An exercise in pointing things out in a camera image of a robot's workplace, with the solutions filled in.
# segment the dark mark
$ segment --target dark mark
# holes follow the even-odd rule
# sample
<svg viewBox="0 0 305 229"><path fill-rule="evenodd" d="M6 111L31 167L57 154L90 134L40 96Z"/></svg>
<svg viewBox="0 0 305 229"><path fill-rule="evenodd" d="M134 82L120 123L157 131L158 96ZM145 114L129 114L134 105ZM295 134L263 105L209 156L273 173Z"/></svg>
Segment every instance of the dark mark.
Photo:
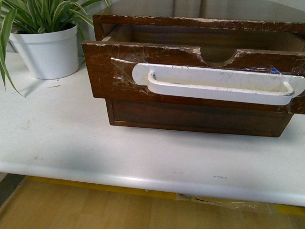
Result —
<svg viewBox="0 0 305 229"><path fill-rule="evenodd" d="M220 176L214 176L214 177L221 178L221 179L227 179L227 177L220 177Z"/></svg>
<svg viewBox="0 0 305 229"><path fill-rule="evenodd" d="M198 201L201 201L201 202L209 202L209 201L206 201L206 200L203 200L203 199L197 199L197 198L195 198L195 200L198 200Z"/></svg>

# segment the wooden floor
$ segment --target wooden floor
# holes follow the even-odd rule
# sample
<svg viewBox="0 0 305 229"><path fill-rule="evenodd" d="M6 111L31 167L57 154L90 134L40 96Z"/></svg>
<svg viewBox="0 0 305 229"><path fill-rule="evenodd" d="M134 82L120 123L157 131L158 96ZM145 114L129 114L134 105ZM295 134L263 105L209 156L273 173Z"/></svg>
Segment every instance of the wooden floor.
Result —
<svg viewBox="0 0 305 229"><path fill-rule="evenodd" d="M305 229L305 217L25 179L0 208L0 229Z"/></svg>

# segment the white plastic handle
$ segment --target white plastic handle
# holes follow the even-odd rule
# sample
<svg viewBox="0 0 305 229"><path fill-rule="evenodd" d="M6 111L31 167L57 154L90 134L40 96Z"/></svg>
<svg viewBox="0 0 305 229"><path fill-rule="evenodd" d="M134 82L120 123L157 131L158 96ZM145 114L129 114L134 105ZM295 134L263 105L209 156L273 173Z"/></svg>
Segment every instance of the white plastic handle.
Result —
<svg viewBox="0 0 305 229"><path fill-rule="evenodd" d="M156 94L269 105L305 89L302 76L152 63L136 64L132 78Z"/></svg>
<svg viewBox="0 0 305 229"><path fill-rule="evenodd" d="M284 105L292 99L295 91L288 82L283 82L281 92L258 91L238 88L169 83L156 80L155 72L148 72L148 89L156 94L192 98L209 98L244 103Z"/></svg>

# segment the wooden box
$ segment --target wooden box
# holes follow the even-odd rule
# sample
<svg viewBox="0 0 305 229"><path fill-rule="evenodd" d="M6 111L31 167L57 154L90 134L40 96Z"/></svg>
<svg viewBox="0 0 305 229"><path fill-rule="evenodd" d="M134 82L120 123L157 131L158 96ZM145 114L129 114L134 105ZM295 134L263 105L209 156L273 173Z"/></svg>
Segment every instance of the wooden box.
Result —
<svg viewBox="0 0 305 229"><path fill-rule="evenodd" d="M244 71L275 67L305 76L305 13L270 1L121 0L93 16L83 42L93 96L111 125L278 137L305 113L288 104L156 94L132 77L139 63Z"/></svg>

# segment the white pot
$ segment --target white pot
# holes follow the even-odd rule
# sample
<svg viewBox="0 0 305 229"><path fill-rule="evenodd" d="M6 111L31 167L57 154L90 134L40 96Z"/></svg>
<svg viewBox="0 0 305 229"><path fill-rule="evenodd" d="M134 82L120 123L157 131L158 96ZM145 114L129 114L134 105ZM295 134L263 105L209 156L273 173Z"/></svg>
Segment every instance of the white pot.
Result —
<svg viewBox="0 0 305 229"><path fill-rule="evenodd" d="M10 40L36 78L51 80L66 77L78 70L76 33L77 25L60 32L11 33Z"/></svg>

